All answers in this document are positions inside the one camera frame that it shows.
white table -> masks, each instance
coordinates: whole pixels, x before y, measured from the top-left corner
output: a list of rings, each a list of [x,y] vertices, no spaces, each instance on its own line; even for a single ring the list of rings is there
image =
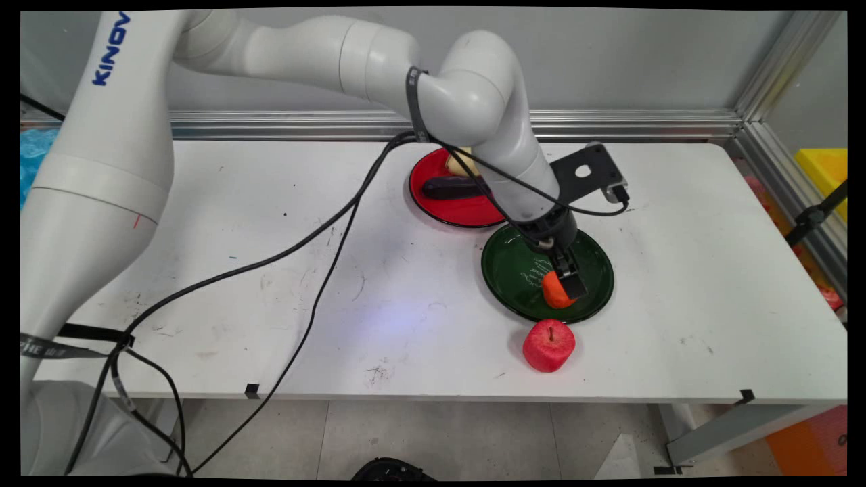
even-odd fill
[[[174,186],[150,247],[71,322],[122,329],[175,290],[286,249],[351,197],[382,146],[175,142]],[[582,146],[543,145],[550,160]],[[276,398],[677,405],[733,404],[741,389],[754,392],[692,432],[688,421],[671,426],[677,462],[847,402],[846,332],[718,146],[608,145],[633,210],[578,215],[578,226],[607,252],[616,287],[600,313],[572,325],[578,349],[550,374],[522,357],[532,323],[481,277],[495,229],[441,224],[411,201],[409,171],[434,149],[403,146],[385,161]],[[577,205],[615,209],[599,192]],[[160,310],[136,331],[135,348],[185,398],[243,398],[248,384],[266,393],[304,332],[347,219],[278,263]],[[36,378],[93,384],[100,367],[47,360]],[[170,397],[150,368],[126,356],[120,368],[132,396]],[[723,432],[708,430],[713,423]]]

blue object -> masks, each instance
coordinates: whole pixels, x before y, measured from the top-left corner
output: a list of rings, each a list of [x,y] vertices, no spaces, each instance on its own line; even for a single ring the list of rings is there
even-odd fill
[[[39,171],[39,165],[45,154],[54,144],[57,138],[56,128],[51,130],[36,130],[31,129],[26,132],[21,132],[21,209],[24,209],[24,201],[27,199],[27,193],[30,192],[30,187],[33,185],[33,179],[36,178],[36,172]]]

carrot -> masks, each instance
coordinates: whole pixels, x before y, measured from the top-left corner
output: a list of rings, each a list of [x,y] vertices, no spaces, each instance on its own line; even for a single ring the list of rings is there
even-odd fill
[[[544,292],[544,300],[547,302],[547,306],[553,309],[568,308],[577,301],[576,299],[570,299],[565,293],[562,283],[556,277],[555,270],[551,270],[545,274],[544,279],[541,280],[541,290]]]

gray wall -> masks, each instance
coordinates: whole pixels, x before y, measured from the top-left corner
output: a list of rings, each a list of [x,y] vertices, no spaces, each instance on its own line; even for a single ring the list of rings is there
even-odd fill
[[[848,14],[766,117],[793,155],[802,148],[848,146]]]
[[[245,9],[284,27],[341,14],[412,33],[435,73],[452,42],[473,29],[508,41],[526,72],[532,108],[732,107],[790,12],[536,7]],[[24,12],[21,90],[51,107],[72,99],[93,41],[95,12]],[[175,65],[173,109],[364,109],[372,104],[277,81],[201,75]]]

yellow box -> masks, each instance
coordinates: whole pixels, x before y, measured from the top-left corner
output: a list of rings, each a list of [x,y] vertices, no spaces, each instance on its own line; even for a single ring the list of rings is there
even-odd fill
[[[800,149],[794,159],[824,196],[848,178],[848,149]],[[847,198],[836,207],[836,211],[847,223]]]

